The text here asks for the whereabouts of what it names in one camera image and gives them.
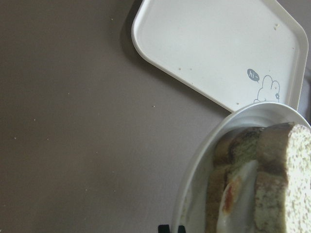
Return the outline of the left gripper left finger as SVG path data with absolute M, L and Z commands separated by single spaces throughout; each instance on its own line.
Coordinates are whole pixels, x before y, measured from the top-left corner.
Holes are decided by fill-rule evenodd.
M 158 225 L 158 233 L 170 233 L 170 226 L 168 224 Z

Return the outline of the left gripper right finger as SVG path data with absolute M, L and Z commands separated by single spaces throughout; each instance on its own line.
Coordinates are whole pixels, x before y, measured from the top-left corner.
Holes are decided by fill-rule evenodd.
M 186 228 L 183 225 L 178 226 L 178 231 L 177 233 L 186 233 Z

